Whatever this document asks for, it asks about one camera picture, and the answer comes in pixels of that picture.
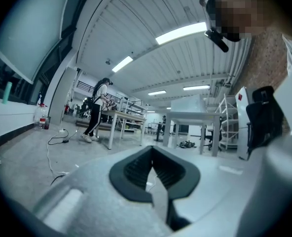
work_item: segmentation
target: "floor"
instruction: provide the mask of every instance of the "floor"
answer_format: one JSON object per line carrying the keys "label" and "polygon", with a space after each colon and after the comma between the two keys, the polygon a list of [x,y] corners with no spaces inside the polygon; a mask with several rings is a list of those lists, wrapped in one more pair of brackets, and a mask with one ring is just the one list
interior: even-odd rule
{"label": "floor", "polygon": [[[51,125],[49,130],[31,129],[0,147],[0,187],[4,193],[21,203],[28,210],[32,210],[37,200],[48,191],[51,182],[59,174],[52,173],[49,168],[47,159],[47,141],[57,134],[61,128],[69,132],[69,136],[73,135],[77,127],[70,122],[62,122],[60,127]],[[109,131],[99,131],[99,142],[86,143],[80,139],[80,135],[85,128],[79,128],[78,132],[70,139],[67,144],[57,144],[48,146],[51,166],[54,171],[71,172],[89,160],[105,157],[115,154],[119,151],[132,147],[139,147],[139,134],[125,133],[123,139],[120,139],[120,132],[114,134],[113,146],[111,150],[107,149],[109,141]],[[155,135],[146,134],[144,137],[144,145],[162,145],[155,142]],[[180,149],[181,152],[189,154],[198,154],[199,137],[180,136],[179,142],[190,139],[195,142],[197,148]],[[170,137],[169,147],[174,138]],[[60,142],[62,139],[54,139],[51,143]],[[203,155],[211,157],[211,151],[205,147]],[[218,157],[237,158],[235,151],[219,152]],[[162,198],[162,190],[164,190],[156,173],[152,170],[148,177],[148,185],[146,190],[154,197],[154,204],[159,208],[158,214],[165,217],[165,203]]]}

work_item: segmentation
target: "white sneakers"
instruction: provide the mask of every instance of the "white sneakers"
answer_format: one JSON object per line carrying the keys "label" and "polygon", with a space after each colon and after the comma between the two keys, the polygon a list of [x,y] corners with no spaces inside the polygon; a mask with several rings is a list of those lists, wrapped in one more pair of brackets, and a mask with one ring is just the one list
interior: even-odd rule
{"label": "white sneakers", "polygon": [[88,143],[99,140],[96,136],[90,137],[88,134],[84,134],[84,133],[81,135],[81,137]]}
{"label": "white sneakers", "polygon": [[92,141],[98,141],[99,139],[96,137],[96,136],[90,136],[90,139],[92,140]]}
{"label": "white sneakers", "polygon": [[92,140],[90,139],[89,135],[88,134],[82,134],[81,137],[88,143],[91,143]]}

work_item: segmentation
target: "long black hair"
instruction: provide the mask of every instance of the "long black hair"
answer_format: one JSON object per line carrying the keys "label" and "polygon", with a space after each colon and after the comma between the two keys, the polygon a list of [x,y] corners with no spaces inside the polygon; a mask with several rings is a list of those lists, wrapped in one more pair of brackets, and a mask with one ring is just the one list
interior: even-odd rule
{"label": "long black hair", "polygon": [[110,80],[109,78],[103,78],[102,80],[100,80],[100,81],[97,82],[97,84],[96,84],[96,86],[95,86],[95,88],[94,88],[94,90],[93,90],[93,93],[92,93],[92,97],[93,97],[93,98],[95,98],[95,95],[97,94],[97,91],[98,91],[99,87],[100,87],[102,84],[106,83],[106,82],[109,82],[109,83],[110,83],[111,80]]}

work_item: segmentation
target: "fluorescent light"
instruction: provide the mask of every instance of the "fluorescent light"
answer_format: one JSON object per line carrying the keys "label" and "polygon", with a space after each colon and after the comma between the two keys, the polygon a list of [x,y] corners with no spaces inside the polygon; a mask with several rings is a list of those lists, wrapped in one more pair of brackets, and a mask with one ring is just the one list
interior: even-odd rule
{"label": "fluorescent light", "polygon": [[156,91],[156,92],[148,93],[148,95],[149,95],[149,96],[153,96],[153,95],[165,94],[165,93],[166,93],[165,90],[161,90],[161,91]]}
{"label": "fluorescent light", "polygon": [[121,61],[119,64],[117,64],[112,71],[115,73],[119,71],[121,68],[129,64],[133,59],[130,56],[127,56],[123,61]]}
{"label": "fluorescent light", "polygon": [[193,86],[193,87],[184,87],[183,90],[193,90],[193,89],[210,89],[209,85],[200,85],[200,86]]}
{"label": "fluorescent light", "polygon": [[168,41],[171,41],[171,40],[174,40],[174,39],[186,36],[186,35],[204,32],[206,30],[207,30],[207,28],[206,28],[205,22],[196,23],[193,25],[181,27],[179,29],[168,32],[162,36],[159,36],[156,38],[156,41],[158,42],[159,45],[161,45],[161,44],[166,43]]}

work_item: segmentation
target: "concrete floor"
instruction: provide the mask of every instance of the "concrete floor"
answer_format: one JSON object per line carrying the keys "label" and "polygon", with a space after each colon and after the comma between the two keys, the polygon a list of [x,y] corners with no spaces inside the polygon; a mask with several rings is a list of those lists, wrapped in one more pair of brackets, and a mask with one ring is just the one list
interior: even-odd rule
{"label": "concrete floor", "polygon": [[[60,128],[68,130],[70,136],[77,129],[74,124],[69,122],[63,122],[61,127],[51,125],[49,130],[39,131],[31,129],[0,147],[2,161],[0,165],[0,187],[8,197],[18,201],[28,210],[33,208],[38,199],[48,191],[53,179],[59,175],[50,171],[46,156],[46,145],[47,141]],[[109,131],[99,131],[99,142],[88,144],[80,139],[80,135],[84,130],[85,128],[80,128],[77,134],[67,144],[49,146],[49,157],[54,171],[71,172],[89,160],[105,157],[133,147],[139,147],[139,134],[125,133],[124,138],[120,139],[120,132],[117,131],[114,134],[112,149],[108,150]],[[155,142],[154,139],[155,135],[146,134],[144,136],[144,145],[162,145],[160,142]],[[173,139],[175,138],[170,137],[169,147]],[[187,136],[181,135],[179,142],[186,139]],[[199,154],[199,137],[191,136],[190,140],[191,142],[195,142],[198,147],[179,149],[181,154]],[[60,141],[62,139],[54,139],[51,143]],[[211,152],[205,147],[203,155],[211,157]],[[237,159],[235,151],[219,152],[218,157]],[[152,170],[149,174],[148,181],[154,184],[155,177],[156,173]],[[162,198],[156,199],[158,197],[157,195],[162,197],[163,190],[165,190],[163,185],[156,178],[156,186],[150,192],[153,194],[155,207],[159,208],[157,211],[158,214],[164,219],[166,204]]]}

